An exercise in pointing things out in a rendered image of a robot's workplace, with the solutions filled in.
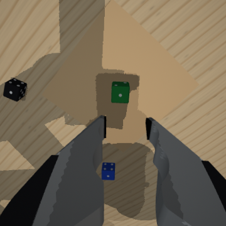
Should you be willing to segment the blue die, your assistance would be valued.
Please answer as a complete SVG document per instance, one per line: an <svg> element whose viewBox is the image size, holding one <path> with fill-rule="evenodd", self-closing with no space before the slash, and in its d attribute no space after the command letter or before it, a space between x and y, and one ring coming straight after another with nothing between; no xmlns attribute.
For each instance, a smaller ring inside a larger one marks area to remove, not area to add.
<svg viewBox="0 0 226 226"><path fill-rule="evenodd" d="M115 163L102 163L102 179L115 180Z"/></svg>

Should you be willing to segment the green die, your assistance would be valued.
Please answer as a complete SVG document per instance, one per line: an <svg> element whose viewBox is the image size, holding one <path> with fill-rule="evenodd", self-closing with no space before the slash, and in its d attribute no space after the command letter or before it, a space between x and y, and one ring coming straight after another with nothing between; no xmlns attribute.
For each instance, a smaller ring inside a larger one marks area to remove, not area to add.
<svg viewBox="0 0 226 226"><path fill-rule="evenodd" d="M112 82L112 103L129 103L129 82Z"/></svg>

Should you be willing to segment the tan square mat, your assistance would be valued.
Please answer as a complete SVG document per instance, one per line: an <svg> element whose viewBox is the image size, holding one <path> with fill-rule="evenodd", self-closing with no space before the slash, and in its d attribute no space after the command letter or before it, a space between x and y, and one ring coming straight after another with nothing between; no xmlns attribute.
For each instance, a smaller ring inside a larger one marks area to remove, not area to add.
<svg viewBox="0 0 226 226"><path fill-rule="evenodd" d="M112 82L129 82L129 103L112 103ZM124 152L198 82L128 12L111 0L42 96L86 127L106 116L106 141Z"/></svg>

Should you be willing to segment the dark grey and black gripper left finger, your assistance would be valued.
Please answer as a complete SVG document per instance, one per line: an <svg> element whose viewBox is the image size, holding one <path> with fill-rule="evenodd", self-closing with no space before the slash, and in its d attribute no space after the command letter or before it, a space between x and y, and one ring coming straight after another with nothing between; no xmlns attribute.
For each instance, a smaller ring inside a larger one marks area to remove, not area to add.
<svg viewBox="0 0 226 226"><path fill-rule="evenodd" d="M99 116L56 155L51 155L15 194L0 226L102 226L102 162L106 116Z"/></svg>

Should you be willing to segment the black die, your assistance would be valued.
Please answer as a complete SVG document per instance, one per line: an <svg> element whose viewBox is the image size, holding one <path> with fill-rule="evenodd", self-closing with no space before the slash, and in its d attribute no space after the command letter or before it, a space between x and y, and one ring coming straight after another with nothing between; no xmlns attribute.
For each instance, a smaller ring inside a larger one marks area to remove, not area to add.
<svg viewBox="0 0 226 226"><path fill-rule="evenodd" d="M24 97L26 86L27 83L12 78L11 80L5 82L3 96L17 102Z"/></svg>

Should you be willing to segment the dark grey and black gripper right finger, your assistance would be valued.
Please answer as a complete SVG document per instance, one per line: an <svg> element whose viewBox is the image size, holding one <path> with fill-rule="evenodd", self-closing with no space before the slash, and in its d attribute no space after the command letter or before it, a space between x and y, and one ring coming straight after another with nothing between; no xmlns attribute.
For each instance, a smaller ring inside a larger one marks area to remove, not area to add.
<svg viewBox="0 0 226 226"><path fill-rule="evenodd" d="M158 169L158 226L226 226L226 179L152 117L147 140Z"/></svg>

